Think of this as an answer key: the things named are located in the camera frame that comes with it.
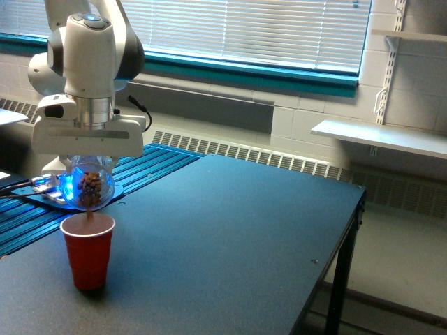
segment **dark gray tabletop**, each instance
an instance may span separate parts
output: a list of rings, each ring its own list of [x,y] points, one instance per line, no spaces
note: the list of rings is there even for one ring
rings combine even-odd
[[[74,288],[60,232],[1,260],[0,334],[289,334],[363,192],[202,158],[103,210],[104,290]]]

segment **blue metal base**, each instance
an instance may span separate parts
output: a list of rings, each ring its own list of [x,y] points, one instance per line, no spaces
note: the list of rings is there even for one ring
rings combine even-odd
[[[16,191],[13,191],[13,194],[20,195],[20,194],[27,194],[27,193],[33,193],[33,192],[35,192],[35,190],[33,190],[32,187],[24,187],[24,188],[20,188]],[[115,202],[118,199],[122,198],[123,194],[124,194],[123,186],[121,186],[119,184],[115,184],[115,193],[113,194],[113,198],[110,202]],[[31,196],[27,197],[27,199],[30,202],[36,203],[37,205],[41,204],[43,206],[52,207],[54,209],[60,209],[62,211],[76,211],[76,212],[79,211],[78,209],[76,209],[68,204],[59,204],[58,202],[51,201],[50,199],[48,199],[47,197],[44,197],[42,195],[31,195]]]
[[[122,187],[122,196],[163,178],[203,155],[160,144],[146,145],[138,158],[121,158],[113,169],[115,182]],[[0,257],[59,229],[70,216],[54,204],[28,199],[0,200]]]

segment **black cable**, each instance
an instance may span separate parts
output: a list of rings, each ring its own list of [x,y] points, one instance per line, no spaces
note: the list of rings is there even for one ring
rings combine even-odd
[[[151,114],[149,113],[149,111],[147,110],[147,108],[144,105],[141,105],[137,99],[135,99],[132,96],[128,96],[127,100],[129,100],[130,103],[133,103],[140,111],[142,111],[143,113],[146,113],[147,116],[149,117],[149,124],[147,125],[145,131],[147,131],[147,129],[151,128],[152,125],[152,117]]]
[[[25,193],[25,194],[17,194],[17,195],[2,195],[2,196],[0,196],[0,199],[24,198],[24,197],[29,197],[31,195],[46,194],[46,193],[51,193],[51,192],[55,192],[55,191],[56,191],[56,188],[52,187],[47,190],[35,192],[35,193]]]
[[[2,188],[2,189],[0,190],[0,195],[1,195],[2,193],[11,192],[11,191],[14,191],[14,190],[17,189],[17,188],[22,188],[22,187],[30,186],[30,185],[31,185],[31,182],[30,182],[30,181],[27,181],[27,182],[24,182],[24,183],[20,183],[20,184],[10,185],[10,186],[7,186],[7,187]]]

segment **table leg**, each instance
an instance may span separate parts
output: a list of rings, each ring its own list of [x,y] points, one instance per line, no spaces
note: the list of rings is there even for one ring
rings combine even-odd
[[[349,270],[351,269],[354,245],[356,244],[356,235],[360,224],[359,220],[359,215],[356,214],[346,239],[338,252],[334,283],[332,284],[332,292],[330,295],[328,319],[326,320],[325,335],[338,334],[340,319],[342,317],[344,295],[348,286]]]

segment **cup rim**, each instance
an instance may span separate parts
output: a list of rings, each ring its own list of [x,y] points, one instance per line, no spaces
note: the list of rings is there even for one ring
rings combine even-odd
[[[104,216],[108,216],[109,218],[111,218],[111,219],[113,220],[112,227],[108,228],[107,230],[104,230],[103,232],[98,232],[98,233],[96,233],[96,234],[90,234],[90,235],[78,235],[78,234],[72,234],[71,232],[67,232],[67,231],[64,229],[64,227],[63,227],[63,224],[64,224],[64,222],[65,222],[66,220],[68,220],[68,219],[70,219],[70,218],[72,218],[72,217],[74,217],[74,216],[78,216],[78,215],[86,215],[85,213],[77,213],[77,214],[74,214],[74,215],[69,216],[68,218],[65,218],[64,220],[62,220],[61,224],[59,225],[59,229],[63,232],[64,235],[68,235],[68,236],[72,236],[72,237],[81,237],[81,238],[97,237],[97,236],[105,235],[105,234],[107,234],[108,232],[112,231],[113,228],[115,227],[115,224],[116,224],[115,219],[114,219],[113,217],[111,217],[110,215],[107,215],[107,214],[103,214],[103,213],[97,213],[97,214],[104,215]]]

